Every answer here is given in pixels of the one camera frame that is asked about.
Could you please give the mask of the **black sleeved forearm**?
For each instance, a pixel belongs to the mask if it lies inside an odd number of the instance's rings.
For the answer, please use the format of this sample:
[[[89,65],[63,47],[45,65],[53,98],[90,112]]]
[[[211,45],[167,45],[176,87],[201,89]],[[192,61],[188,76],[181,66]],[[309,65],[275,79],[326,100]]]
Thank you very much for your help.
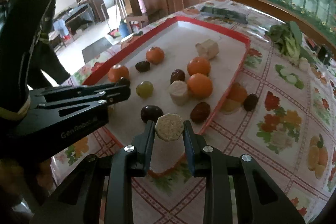
[[[64,83],[70,74],[49,45],[56,0],[1,2],[1,119],[19,120],[30,106],[29,89]]]

